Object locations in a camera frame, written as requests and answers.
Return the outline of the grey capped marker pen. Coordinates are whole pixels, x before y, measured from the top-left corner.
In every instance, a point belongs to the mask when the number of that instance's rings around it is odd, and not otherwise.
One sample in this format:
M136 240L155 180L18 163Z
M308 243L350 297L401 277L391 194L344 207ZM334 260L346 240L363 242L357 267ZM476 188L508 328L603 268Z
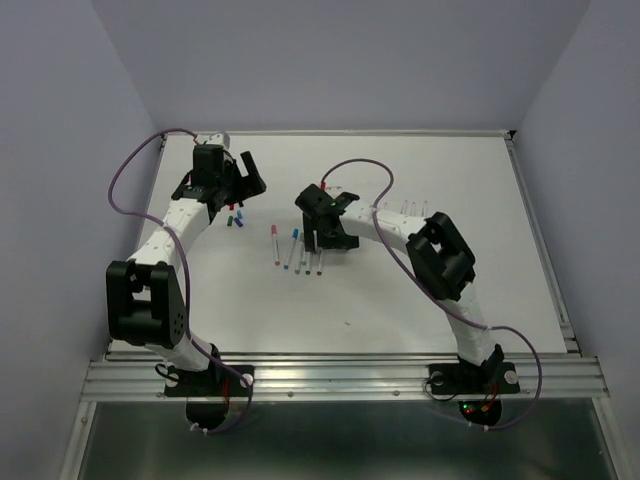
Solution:
M304 242L304 234L299 234L299 249L297 255L297 261L295 265L294 272L296 274L300 274L304 268L304 255L305 255L305 242Z

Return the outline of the brown capped marker pen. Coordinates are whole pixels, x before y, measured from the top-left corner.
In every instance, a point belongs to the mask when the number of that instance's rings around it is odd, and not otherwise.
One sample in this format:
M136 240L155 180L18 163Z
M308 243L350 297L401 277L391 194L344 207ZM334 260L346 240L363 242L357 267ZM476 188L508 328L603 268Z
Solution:
M325 258L325 252L323 250L321 250L319 252L319 254L318 254L318 263L317 263L317 268L316 268L316 275L317 276L321 276L323 274L324 258Z

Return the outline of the dark green capped marker pen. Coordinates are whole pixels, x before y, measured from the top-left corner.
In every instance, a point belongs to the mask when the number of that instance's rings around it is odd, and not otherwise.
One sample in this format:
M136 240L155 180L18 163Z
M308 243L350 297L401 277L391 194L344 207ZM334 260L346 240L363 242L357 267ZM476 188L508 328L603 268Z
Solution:
M305 275L311 275L313 268L313 252L306 252Z

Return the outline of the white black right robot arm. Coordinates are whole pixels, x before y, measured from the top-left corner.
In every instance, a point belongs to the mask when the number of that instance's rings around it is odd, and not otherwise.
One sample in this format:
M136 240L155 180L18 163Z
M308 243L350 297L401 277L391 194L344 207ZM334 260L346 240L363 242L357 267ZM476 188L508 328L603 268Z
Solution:
M298 195L295 205L302 212L309 251L349 251L368 239L388 246L392 254L406 255L418 287L444 308L456 340L463 384L482 390L495 380L504 353L477 299L475 256L446 214L416 217L394 213L352 193L332 197L314 184Z

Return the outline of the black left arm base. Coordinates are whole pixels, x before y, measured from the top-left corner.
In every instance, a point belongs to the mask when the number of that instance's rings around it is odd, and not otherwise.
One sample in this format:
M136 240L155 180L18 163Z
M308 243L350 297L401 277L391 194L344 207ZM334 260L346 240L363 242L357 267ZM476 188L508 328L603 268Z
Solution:
M217 365L192 372L157 363L155 373L164 380L164 395L185 399L185 418L191 431L204 436L238 428L248 416L253 400L253 365L233 366L229 372Z

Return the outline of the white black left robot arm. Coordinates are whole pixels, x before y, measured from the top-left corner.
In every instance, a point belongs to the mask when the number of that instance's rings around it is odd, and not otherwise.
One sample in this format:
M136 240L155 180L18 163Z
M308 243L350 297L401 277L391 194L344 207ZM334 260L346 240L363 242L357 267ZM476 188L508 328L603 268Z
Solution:
M164 218L145 214L156 229L127 260L113 261L106 270L111 338L161 355L188 372L199 393L215 392L223 366L215 345L190 328L186 254L221 210L265 191L250 152L238 161L222 145L196 145L192 168L172 193Z

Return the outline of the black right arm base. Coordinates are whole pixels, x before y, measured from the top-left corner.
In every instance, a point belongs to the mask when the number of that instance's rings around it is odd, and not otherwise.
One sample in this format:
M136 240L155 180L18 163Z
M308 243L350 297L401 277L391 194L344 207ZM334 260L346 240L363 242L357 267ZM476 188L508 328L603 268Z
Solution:
M463 419L472 425L496 427L503 412L500 396L520 392L519 377L511 362L501 363L489 380L474 376L473 370L465 371L461 363L435 363L427 369L425 393L438 402L456 400Z

